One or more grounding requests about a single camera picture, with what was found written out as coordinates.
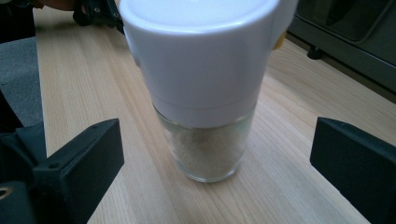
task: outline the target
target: wood grain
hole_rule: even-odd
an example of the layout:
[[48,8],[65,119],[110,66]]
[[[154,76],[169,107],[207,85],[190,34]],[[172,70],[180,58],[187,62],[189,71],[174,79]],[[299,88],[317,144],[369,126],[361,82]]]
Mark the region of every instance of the wood grain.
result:
[[318,116],[396,145],[396,105],[286,40],[262,83],[248,149],[216,184],[173,164],[123,35],[35,11],[49,155],[88,126],[120,119],[125,164],[90,223],[367,223],[309,163]]

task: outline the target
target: wooden table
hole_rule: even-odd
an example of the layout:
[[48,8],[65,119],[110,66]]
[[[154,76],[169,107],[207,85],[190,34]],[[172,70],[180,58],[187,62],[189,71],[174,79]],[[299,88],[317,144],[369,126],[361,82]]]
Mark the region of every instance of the wooden table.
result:
[[236,175],[215,184],[173,164],[123,35],[35,11],[49,155],[88,126],[120,119],[125,164],[90,223],[366,223],[309,163],[318,116],[396,145],[396,105],[286,41],[274,51]]

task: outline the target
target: gray carpet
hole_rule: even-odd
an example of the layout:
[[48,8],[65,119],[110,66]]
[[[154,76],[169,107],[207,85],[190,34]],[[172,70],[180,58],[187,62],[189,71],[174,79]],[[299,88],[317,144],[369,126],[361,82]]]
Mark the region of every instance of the gray carpet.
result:
[[43,120],[35,37],[0,44],[0,89],[23,126]]

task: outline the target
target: white plastic cap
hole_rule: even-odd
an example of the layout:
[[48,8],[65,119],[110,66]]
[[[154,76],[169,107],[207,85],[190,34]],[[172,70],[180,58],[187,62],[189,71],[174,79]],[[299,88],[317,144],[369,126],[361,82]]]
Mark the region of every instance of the white plastic cap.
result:
[[270,51],[296,4],[121,0],[120,14],[159,112],[183,126],[213,128],[256,104]]

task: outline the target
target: clear glass container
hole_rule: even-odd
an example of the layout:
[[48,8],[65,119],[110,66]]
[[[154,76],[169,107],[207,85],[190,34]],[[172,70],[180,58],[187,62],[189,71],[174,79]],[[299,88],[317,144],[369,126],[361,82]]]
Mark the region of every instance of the clear glass container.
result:
[[247,147],[254,107],[242,118],[216,128],[183,127],[157,115],[175,159],[187,177],[217,182],[235,173]]

